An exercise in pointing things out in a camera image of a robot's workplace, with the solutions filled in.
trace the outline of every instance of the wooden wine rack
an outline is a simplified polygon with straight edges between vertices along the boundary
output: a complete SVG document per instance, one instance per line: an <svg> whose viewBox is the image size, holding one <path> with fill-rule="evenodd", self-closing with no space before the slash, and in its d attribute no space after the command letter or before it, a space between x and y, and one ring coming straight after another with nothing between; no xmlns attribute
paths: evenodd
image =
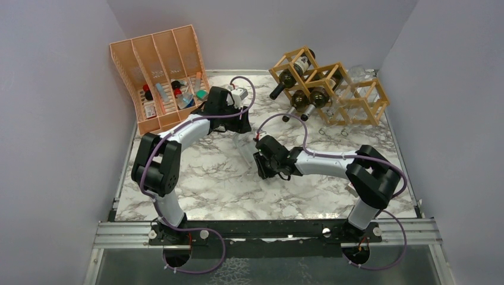
<svg viewBox="0 0 504 285"><path fill-rule="evenodd" d="M306 70L303 76L300 77L295 72L294 62L302 54L308 57L312 69ZM280 61L269 72L276 82L280 83L277 73L285 69L291 72L297 82L293 88L284 89L283 92L287 98L291 99L292 94L297 90L302 90L304 95L309 97L310 92L308 89L313 87L323 87L330 94L331 101L326 107L317 109L319 116L328 125L378 125L380 117L385 112L386 107L390 105L388 96L377 78L369 81L352 82L341 62L319 66L307 46L284 53ZM329 80L336 72L340 73L343 79L334 92L330 87ZM312 81L317 74L321 79Z"/></svg>

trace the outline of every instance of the white marble table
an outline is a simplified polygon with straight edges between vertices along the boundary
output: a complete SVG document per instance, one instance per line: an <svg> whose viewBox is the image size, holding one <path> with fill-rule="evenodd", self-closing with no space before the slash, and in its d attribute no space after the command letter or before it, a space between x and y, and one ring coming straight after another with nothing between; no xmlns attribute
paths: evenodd
<svg viewBox="0 0 504 285"><path fill-rule="evenodd" d="M224 86L232 77L209 75L209 83L211 86ZM257 91L256 104L250 111L253 127L257 128L273 114L288 110L289 102L284 95L275 101L269 99L269 93L276 86L271 76L247 77ZM236 80L235 84L251 92L246 81ZM314 115L307 122L308 147L322 151L348 151L369 144L391 163L400 166L390 128L386 120L382 121L379 126L348 126L345 128L348 136L345 137L341 132L343 127L325 126ZM264 130L287 148L299 146L303 141L304 131L296 120L284 123L278 117L271 120ZM182 153L175 191L189 219L331 219L348 216L356 197L348 190L347 180L320 175L293 176L290 181L278 177L261 180L257 169L251 169L240 156L232 142L232 135L230 132L210 134ZM137 135L122 186L116 221L152 220L157 216L152 202L130 178L139 142L140 136ZM390 202L388 210L398 217L416 217L411 201L410 192L406 190Z"/></svg>

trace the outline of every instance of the bottle neck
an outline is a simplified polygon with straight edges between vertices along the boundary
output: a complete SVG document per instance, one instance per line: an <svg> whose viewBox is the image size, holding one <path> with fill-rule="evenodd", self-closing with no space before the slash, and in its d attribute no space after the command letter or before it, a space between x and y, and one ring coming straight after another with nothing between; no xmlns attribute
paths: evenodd
<svg viewBox="0 0 504 285"><path fill-rule="evenodd" d="M278 98L278 96L280 95L280 93L285 89L285 85L283 83L280 83L278 84L275 89L273 89L273 91L271 92L271 94L269 94L269 97L272 99L272 100L276 100Z"/></svg>
<svg viewBox="0 0 504 285"><path fill-rule="evenodd" d="M291 108L289 109L289 111L287 111L287 114L292 114L292 115L293 115L295 112L296 112L296 108L291 107ZM290 119L291 119L291 118L290 118L289 116L283 116L283 117L282 117L282 121L284 121L284 122L286 122L286 123L287 123Z"/></svg>
<svg viewBox="0 0 504 285"><path fill-rule="evenodd" d="M308 108L306 108L304 113L301 115L301 120L307 121L308 118L310 117L311 113L313 113L313 111L315 111L316 109L317 109L317 107L315 107L315 105L313 105L313 104L308 105Z"/></svg>

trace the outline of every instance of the grey wall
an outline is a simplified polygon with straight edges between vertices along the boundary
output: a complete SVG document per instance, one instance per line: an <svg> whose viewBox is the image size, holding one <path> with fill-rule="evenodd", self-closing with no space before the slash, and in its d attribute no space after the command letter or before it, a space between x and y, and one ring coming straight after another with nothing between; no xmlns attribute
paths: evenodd
<svg viewBox="0 0 504 285"><path fill-rule="evenodd" d="M502 284L504 2L420 0L379 76L458 284Z"/></svg>
<svg viewBox="0 0 504 285"><path fill-rule="evenodd" d="M0 283L81 284L134 110L105 0L2 1Z"/></svg>
<svg viewBox="0 0 504 285"><path fill-rule="evenodd" d="M418 0L108 0L128 37L193 24L207 69L268 69L312 48L322 65L378 68Z"/></svg>

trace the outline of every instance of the red bottle cap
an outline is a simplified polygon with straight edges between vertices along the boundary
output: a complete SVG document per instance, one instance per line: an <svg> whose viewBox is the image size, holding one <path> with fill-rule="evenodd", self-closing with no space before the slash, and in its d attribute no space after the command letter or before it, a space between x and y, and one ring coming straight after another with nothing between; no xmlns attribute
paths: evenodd
<svg viewBox="0 0 504 285"><path fill-rule="evenodd" d="M180 91L180 89L174 89L174 95L175 97L178 97L179 95L182 95L182 91Z"/></svg>

